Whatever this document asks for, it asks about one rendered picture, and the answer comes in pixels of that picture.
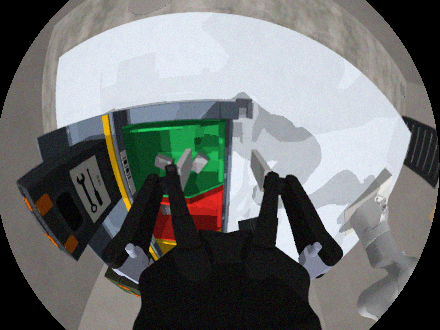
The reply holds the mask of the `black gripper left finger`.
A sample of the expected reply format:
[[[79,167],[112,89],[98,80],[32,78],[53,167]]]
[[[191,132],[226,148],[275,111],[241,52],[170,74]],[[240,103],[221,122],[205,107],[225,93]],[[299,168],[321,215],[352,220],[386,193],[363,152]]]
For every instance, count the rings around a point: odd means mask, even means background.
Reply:
[[[120,231],[102,251],[102,259],[123,279],[138,284],[141,273],[148,267],[147,254],[167,190],[182,271],[191,284],[203,285],[211,279],[211,263],[183,193],[192,167],[192,149],[186,149],[176,165],[165,166],[166,176],[155,173],[147,176]]]

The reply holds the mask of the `yellow flat bar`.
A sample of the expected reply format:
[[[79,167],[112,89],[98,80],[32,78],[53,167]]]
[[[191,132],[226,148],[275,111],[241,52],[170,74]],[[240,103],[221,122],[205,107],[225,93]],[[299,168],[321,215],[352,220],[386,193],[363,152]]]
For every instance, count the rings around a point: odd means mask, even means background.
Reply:
[[[131,202],[128,196],[128,193],[126,191],[123,179],[122,179],[122,175],[120,172],[120,168],[118,165],[118,161],[117,161],[117,157],[116,157],[116,152],[115,152],[115,148],[114,148],[114,143],[113,143],[113,138],[112,138],[112,132],[111,132],[111,125],[110,125],[110,118],[109,115],[105,115],[102,116],[102,120],[103,120],[103,127],[104,127],[104,133],[105,133],[105,139],[106,139],[106,144],[107,144],[107,149],[108,149],[108,153],[109,153],[109,157],[110,157],[110,161],[112,164],[112,168],[114,171],[114,175],[118,184],[118,187],[120,189],[121,195],[123,197],[123,200],[125,202],[125,205],[129,211],[130,207],[131,207]],[[152,246],[150,245],[150,253],[152,254],[153,258],[155,259],[155,261],[157,261],[159,258],[156,255],[155,251],[153,250]]]

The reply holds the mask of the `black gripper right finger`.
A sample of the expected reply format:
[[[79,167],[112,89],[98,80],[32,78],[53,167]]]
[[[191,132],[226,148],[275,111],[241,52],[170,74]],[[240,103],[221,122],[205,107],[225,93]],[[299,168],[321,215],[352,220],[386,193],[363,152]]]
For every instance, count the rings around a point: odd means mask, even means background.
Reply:
[[[325,229],[301,183],[290,174],[279,179],[279,174],[272,171],[257,149],[251,151],[250,168],[264,194],[243,268],[244,279],[258,284],[272,272],[276,253],[279,195],[289,220],[299,264],[308,271],[310,280],[322,277],[343,257],[343,250]]]

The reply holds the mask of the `red open bin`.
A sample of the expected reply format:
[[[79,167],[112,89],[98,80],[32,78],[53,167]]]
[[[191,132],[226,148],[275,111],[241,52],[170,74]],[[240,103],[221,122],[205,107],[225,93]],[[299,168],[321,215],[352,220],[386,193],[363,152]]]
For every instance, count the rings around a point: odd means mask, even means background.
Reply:
[[[185,199],[197,232],[199,229],[222,229],[223,185]],[[171,218],[171,215],[163,215],[159,208],[153,231],[155,238],[175,241]]]

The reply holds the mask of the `yellow open bin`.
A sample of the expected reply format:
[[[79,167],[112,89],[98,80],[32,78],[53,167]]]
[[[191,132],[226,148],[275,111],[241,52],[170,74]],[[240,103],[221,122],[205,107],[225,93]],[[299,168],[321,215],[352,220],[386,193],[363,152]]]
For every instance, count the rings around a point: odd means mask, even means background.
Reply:
[[[176,246],[176,241],[155,238],[163,254],[166,254]],[[166,243],[166,244],[164,244]],[[172,245],[173,244],[173,245]]]

